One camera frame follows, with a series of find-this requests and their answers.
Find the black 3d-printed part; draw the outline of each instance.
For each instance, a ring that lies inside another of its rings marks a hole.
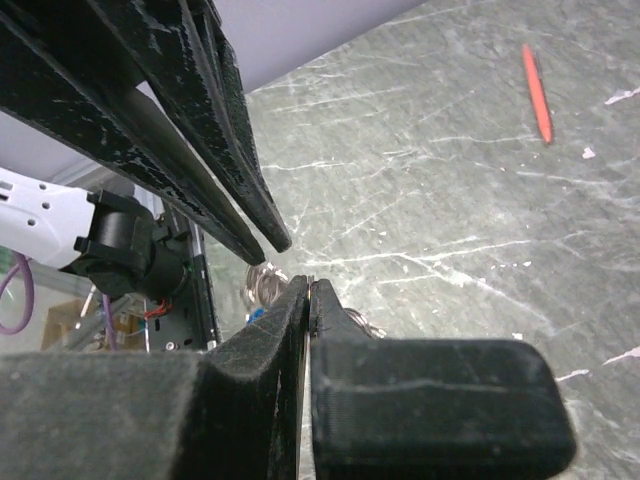
[[[297,480],[306,292],[208,354],[0,357],[0,478]]]
[[[309,332],[312,337],[369,338],[344,311],[331,282],[318,280],[311,285]]]
[[[491,340],[311,344],[318,479],[546,479],[576,444],[551,370]]]

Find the white vein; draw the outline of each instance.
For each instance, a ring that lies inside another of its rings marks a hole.
[[[392,280],[382,280],[378,282],[378,285],[387,285],[390,283],[411,283],[417,282],[418,280],[426,280],[428,278],[438,278],[438,275],[420,275],[418,277],[409,277],[409,278],[396,278]]]
[[[502,290],[499,290],[496,287],[492,287],[488,283],[480,282],[480,281],[478,281],[476,279],[472,279],[472,280],[473,280],[474,285],[476,287],[480,288],[481,290],[485,290],[486,292],[491,293],[492,295],[494,295],[496,297],[502,298],[503,300],[513,304],[514,306],[516,306],[520,310],[525,311],[527,313],[530,313],[531,315],[533,315],[534,317],[538,318],[539,320],[542,320],[542,322],[544,322],[544,324],[546,326],[547,334],[550,334],[551,332],[553,332],[553,322],[551,322],[551,320],[549,320],[549,318],[547,318],[546,315],[540,313],[535,308],[533,308],[531,305],[529,305],[529,304],[527,304],[525,302],[522,302],[520,300],[516,300],[513,297],[510,297],[509,295],[504,293]]]
[[[619,360],[622,360],[623,358],[640,358],[640,347],[632,348],[628,352],[624,352],[622,355],[612,357],[602,365],[608,365],[609,363],[617,362]]]
[[[349,235],[351,232],[353,232],[356,228],[361,227],[362,225],[364,225],[367,222],[370,222],[371,220],[373,220],[374,218],[376,218],[378,215],[386,212],[387,210],[389,210],[391,207],[395,206],[397,203],[401,202],[402,200],[404,200],[406,197],[410,196],[410,195],[414,195],[418,193],[417,190],[413,190],[409,193],[407,193],[406,195],[403,195],[399,198],[397,198],[395,201],[391,202],[389,205],[387,205],[384,208],[381,208],[380,210],[378,210],[377,212],[372,213],[371,215],[369,215],[367,218],[365,218],[364,220],[359,221],[358,223],[351,225],[349,228],[347,228],[345,231],[343,231],[341,234],[339,234],[336,238],[333,239],[333,241],[331,241],[327,246],[325,246],[322,250],[325,251],[327,250],[329,247],[331,247],[334,243],[336,243],[338,240],[340,240],[341,238],[345,237],[346,235]]]
[[[604,102],[604,104],[605,105],[613,105],[614,103],[617,103],[620,100],[624,100],[626,98],[631,98],[634,95],[637,95],[638,93],[640,93],[640,87],[636,88],[635,90],[626,90],[626,91],[619,90],[616,93],[614,93],[613,96],[611,98],[609,98],[609,100]]]
[[[429,143],[444,143],[444,142],[453,142],[453,141],[468,141],[474,143],[503,143],[503,142],[514,142],[514,141],[539,141],[537,137],[533,135],[518,135],[515,137],[505,137],[505,138],[496,138],[493,140],[485,140],[482,138],[474,138],[468,135],[457,135],[453,137],[442,137],[442,138],[434,138],[432,140],[427,140]]]
[[[280,165],[264,165],[262,170],[283,170],[286,172],[292,172],[294,170],[304,170],[305,168],[333,168],[343,165],[349,165],[349,163],[327,163],[327,162],[313,162],[306,165],[298,165],[297,167],[281,167]]]
[[[580,178],[562,177],[560,175],[547,175],[546,173],[540,173],[540,172],[517,171],[516,175],[520,177],[546,178],[548,180],[564,181],[564,182],[569,182],[575,185],[584,185],[589,187],[598,186],[598,185],[612,185],[613,183],[615,183],[615,182],[610,182],[608,180],[582,180]]]
[[[562,335],[565,332],[568,332],[569,330],[576,328],[579,325],[582,325],[585,322],[586,320],[580,320],[579,322],[575,322],[575,323],[572,323],[571,325],[567,325],[566,327],[562,327],[560,330],[557,330],[556,332],[554,332],[553,335],[551,335],[548,340],[553,340],[554,338]]]
[[[512,27],[509,25],[503,25],[502,23],[498,23],[498,22],[487,22],[487,23],[490,25],[495,25],[496,27],[504,28],[506,30],[511,30],[512,32],[533,33],[534,35],[540,35],[542,37],[554,37],[553,33],[542,32],[539,30],[530,30],[528,28],[522,28],[522,27]]]
[[[307,210],[309,209],[309,203],[311,203],[311,199],[307,199],[307,202],[305,203],[304,208],[302,209],[302,213],[300,215],[293,216],[293,221],[296,222],[295,227],[290,227],[293,233],[298,233],[298,230],[300,229],[300,223],[302,222],[302,219],[307,215]]]
[[[302,103],[299,105],[293,105],[293,106],[289,106],[289,107],[281,107],[281,108],[275,108],[272,111],[274,113],[282,113],[282,112],[296,112],[299,110],[303,110],[305,108],[309,108],[309,107],[316,107],[318,105],[327,105],[327,104],[332,104],[332,103],[338,103],[338,102],[343,102],[343,101],[348,101],[348,100],[358,100],[361,98],[368,98],[368,97],[375,97],[377,95],[380,95],[382,93],[391,93],[391,92],[400,92],[402,90],[404,90],[405,87],[391,87],[388,88],[386,90],[377,90],[375,92],[365,92],[365,93],[354,93],[353,95],[345,95],[343,97],[334,97],[334,98],[326,98],[324,100],[318,100],[315,102],[308,102],[308,103]]]
[[[470,7],[476,7],[478,5],[484,5],[485,3],[496,3],[497,0],[484,0],[482,2],[474,3],[473,5],[460,5],[459,7],[446,8],[444,10],[438,10],[436,12],[427,13],[426,15],[419,15],[417,17],[411,18],[401,18],[400,20],[394,20],[391,22],[387,22],[384,24],[385,27],[393,26],[393,25],[402,25],[403,23],[415,22],[422,20],[424,18],[435,17],[437,15],[444,15],[446,13],[457,12],[460,10],[467,10]]]
[[[383,55],[365,55],[365,54],[362,54],[362,53],[353,53],[352,57],[353,58],[361,58],[363,60],[373,60],[373,62],[384,61],[384,62],[388,62],[388,63],[393,63],[395,65],[403,65],[403,66],[407,66],[407,67],[420,67],[420,66],[422,66],[419,63],[408,62],[408,61],[402,60],[400,58],[385,57]]]
[[[589,370],[587,369],[574,370],[573,372],[567,375],[556,378],[556,382],[564,382],[565,380],[569,380],[570,378],[577,377],[579,375],[587,375],[588,373],[589,373]]]
[[[410,256],[404,252],[392,252],[392,253],[375,253],[372,255],[363,255],[360,257],[351,258],[334,258],[331,260],[308,260],[304,263],[307,267],[330,267],[333,265],[344,265],[345,263],[358,263],[366,262],[368,260],[385,259],[385,258],[401,258],[410,262],[435,262],[450,257],[457,257],[462,255],[468,255],[471,253],[482,252],[485,250],[494,250],[498,248],[505,248],[511,245],[526,245],[531,243],[532,240],[512,240],[504,243],[496,243],[494,245],[483,245],[481,247],[469,248],[466,250],[456,250],[453,252],[437,253],[435,255],[424,255],[419,257]]]
[[[453,106],[455,106],[455,105],[457,105],[457,104],[459,104],[459,103],[461,103],[461,102],[465,101],[467,98],[469,98],[469,97],[470,97],[471,95],[473,95],[475,92],[476,92],[475,90],[471,90],[471,91],[469,91],[468,93],[466,93],[466,94],[464,94],[463,96],[461,96],[460,98],[458,98],[457,100],[454,100],[454,101],[452,101],[452,102],[450,102],[450,103],[447,103],[445,106],[440,107],[440,108],[438,108],[438,109],[434,110],[433,112],[431,112],[431,113],[429,113],[429,114],[425,115],[424,117],[420,118],[420,119],[418,120],[418,123],[423,123],[423,122],[425,122],[425,121],[429,120],[430,118],[435,117],[436,115],[438,115],[438,114],[440,114],[440,113],[444,112],[445,110],[448,110],[448,109],[450,109],[451,107],[453,107]]]
[[[453,240],[451,242],[441,243],[439,247],[447,247],[450,245],[458,245],[460,243],[475,242],[476,240],[480,240],[480,237],[478,237],[477,235],[469,235],[468,237],[465,237],[465,238],[460,238],[458,240]]]

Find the marble surface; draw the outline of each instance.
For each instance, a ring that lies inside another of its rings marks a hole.
[[[638,12],[433,0],[249,96],[294,239],[270,259],[330,279],[392,336],[536,346],[579,437],[564,479],[640,471]],[[524,42],[543,69],[549,147]],[[213,241],[209,253],[230,334],[244,266]]]

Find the red pen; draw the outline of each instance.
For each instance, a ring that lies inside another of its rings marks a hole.
[[[542,135],[542,138],[544,138],[545,143],[548,145],[553,139],[551,133],[551,116],[549,115],[549,108],[547,107],[547,100],[544,96],[542,82],[538,75],[536,61],[533,57],[533,52],[527,44],[522,46],[522,60],[524,61],[524,70],[527,74],[527,82],[529,83],[531,102],[533,103],[533,109],[536,112],[538,129],[540,130],[540,134]]]

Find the cable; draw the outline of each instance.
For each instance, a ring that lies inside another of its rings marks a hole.
[[[162,317],[163,315],[166,315],[167,312],[171,310],[172,306],[173,305],[171,303],[167,302],[166,300],[162,300],[158,308],[144,313],[144,319],[146,321],[149,321],[153,317]]]
[[[247,323],[253,323],[260,318],[265,309],[268,309],[285,291],[288,284],[289,279],[287,276],[271,262],[249,267],[245,278],[245,286],[240,291],[242,300],[249,312],[247,314]],[[351,321],[369,337],[386,337],[387,332],[372,325],[359,311],[353,308],[345,308],[344,311]]]
[[[29,267],[29,261],[24,255],[18,252],[13,252],[13,256],[16,259],[16,265],[9,270],[7,276],[0,284],[0,297],[2,297],[2,294],[7,289],[13,277],[20,271],[22,273],[22,280],[24,281],[24,312],[22,313],[22,319],[15,327],[9,328],[0,324],[0,334],[2,335],[15,335],[24,330],[27,325],[29,325],[35,305],[35,285],[33,283],[33,274],[31,273],[31,267]]]
[[[109,295],[102,294],[102,308],[104,309],[104,323],[107,326],[107,337],[109,337],[109,347],[112,352],[118,349],[116,341],[116,331],[113,326],[113,313],[111,312],[111,299]]]

